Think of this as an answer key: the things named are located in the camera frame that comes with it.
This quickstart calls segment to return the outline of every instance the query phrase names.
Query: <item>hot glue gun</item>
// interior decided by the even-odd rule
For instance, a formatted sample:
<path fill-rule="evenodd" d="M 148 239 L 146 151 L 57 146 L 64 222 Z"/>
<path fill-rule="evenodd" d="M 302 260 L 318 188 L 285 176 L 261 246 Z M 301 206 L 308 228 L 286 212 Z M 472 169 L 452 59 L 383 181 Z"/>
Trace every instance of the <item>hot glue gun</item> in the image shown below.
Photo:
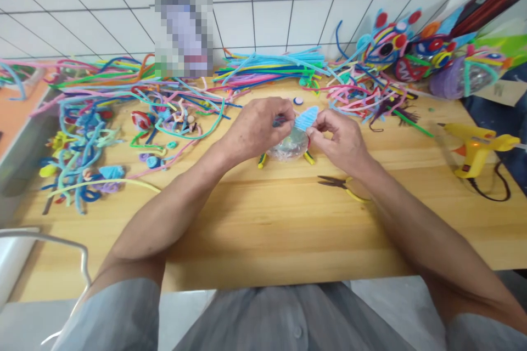
<path fill-rule="evenodd" d="M 490 151 L 504 152 L 516 147 L 527 149 L 526 144 L 520 144 L 520 139 L 510 134 L 496 137 L 495 131 L 461 123 L 438 123 L 438 125 L 464 141 L 464 145 L 454 150 L 465 157 L 463 166 L 454 172 L 460 178 L 477 177 Z"/>

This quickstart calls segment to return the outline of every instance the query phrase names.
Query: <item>person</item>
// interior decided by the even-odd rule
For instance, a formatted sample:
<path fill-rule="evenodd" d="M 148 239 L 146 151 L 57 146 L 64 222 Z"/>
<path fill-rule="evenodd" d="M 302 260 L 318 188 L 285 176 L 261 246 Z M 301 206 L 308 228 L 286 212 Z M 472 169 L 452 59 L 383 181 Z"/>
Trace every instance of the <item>person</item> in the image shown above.
<path fill-rule="evenodd" d="M 277 115 L 286 122 L 273 127 Z M 286 99 L 247 104 L 226 134 L 125 226 L 54 349 L 156 350 L 167 250 L 223 175 L 288 136 L 294 118 Z M 527 349 L 527 315 L 513 295 L 459 233 L 368 153 L 355 121 L 324 110 L 307 132 L 371 195 L 386 234 L 425 281 L 446 327 L 449 350 Z M 336 282 L 217 291 L 174 350 L 278 349 L 413 348 L 349 287 Z"/>

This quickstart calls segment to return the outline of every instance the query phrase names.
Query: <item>black cable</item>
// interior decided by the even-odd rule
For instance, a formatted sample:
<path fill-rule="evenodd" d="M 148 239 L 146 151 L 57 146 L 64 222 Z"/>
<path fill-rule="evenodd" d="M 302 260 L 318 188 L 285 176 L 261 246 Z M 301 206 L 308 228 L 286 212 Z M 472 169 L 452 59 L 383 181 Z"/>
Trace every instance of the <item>black cable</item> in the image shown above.
<path fill-rule="evenodd" d="M 511 198 L 511 189 L 509 188 L 509 184 L 507 183 L 507 180 L 501 175 L 501 173 L 499 171 L 499 167 L 501 166 L 502 163 L 503 163 L 502 160 L 500 160 L 498 163 L 496 163 L 496 166 L 494 166 L 494 171 L 498 175 L 498 177 L 501 178 L 501 180 L 503 181 L 503 185 L 505 186 L 505 193 L 506 193 L 506 195 L 505 195 L 505 197 L 503 199 L 494 199 L 493 197 L 485 195 L 478 188 L 478 185 L 476 183 L 475 178 L 467 178 L 467 181 L 470 182 L 472 188 L 474 188 L 477 193 L 479 193 L 481 196 L 483 196 L 486 199 L 489 199 L 489 200 L 492 200 L 492 201 L 502 202 L 502 201 L 507 201 L 507 200 L 509 200 Z"/>

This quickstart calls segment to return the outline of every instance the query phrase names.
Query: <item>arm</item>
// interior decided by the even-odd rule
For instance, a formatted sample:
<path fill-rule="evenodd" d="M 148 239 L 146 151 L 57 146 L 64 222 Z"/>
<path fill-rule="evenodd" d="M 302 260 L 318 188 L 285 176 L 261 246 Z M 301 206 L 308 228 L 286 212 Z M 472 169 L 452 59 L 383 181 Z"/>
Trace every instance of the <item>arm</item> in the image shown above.
<path fill-rule="evenodd" d="M 288 122 L 273 128 L 282 114 Z M 130 278 L 150 278 L 161 286 L 167 250 L 199 214 L 227 171 L 262 154 L 290 132 L 295 113 L 281 98 L 252 100 L 228 132 L 194 164 L 146 203 L 125 226 L 106 256 L 86 298 Z"/>
<path fill-rule="evenodd" d="M 331 140 L 322 132 L 333 133 Z M 445 325 L 460 313 L 484 315 L 527 334 L 527 315 L 468 241 L 421 203 L 367 152 L 358 124 L 326 110 L 311 141 L 371 194 L 399 252 L 426 282 Z"/>

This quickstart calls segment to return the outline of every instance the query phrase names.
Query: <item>light blue pipe cleaner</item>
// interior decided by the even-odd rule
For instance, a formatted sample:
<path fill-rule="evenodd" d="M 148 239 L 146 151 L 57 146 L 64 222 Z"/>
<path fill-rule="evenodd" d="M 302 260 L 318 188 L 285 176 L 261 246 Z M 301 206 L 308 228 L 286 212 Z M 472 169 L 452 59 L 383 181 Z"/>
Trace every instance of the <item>light blue pipe cleaner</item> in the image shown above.
<path fill-rule="evenodd" d="M 318 115 L 318 107 L 309 107 L 307 110 L 305 110 L 303 113 L 301 113 L 298 117 L 295 119 L 295 127 L 306 131 L 307 128 L 312 126 L 314 122 L 317 120 Z"/>
<path fill-rule="evenodd" d="M 105 179 L 124 178 L 125 169 L 122 166 L 104 166 L 99 167 L 99 173 L 101 173 Z"/>

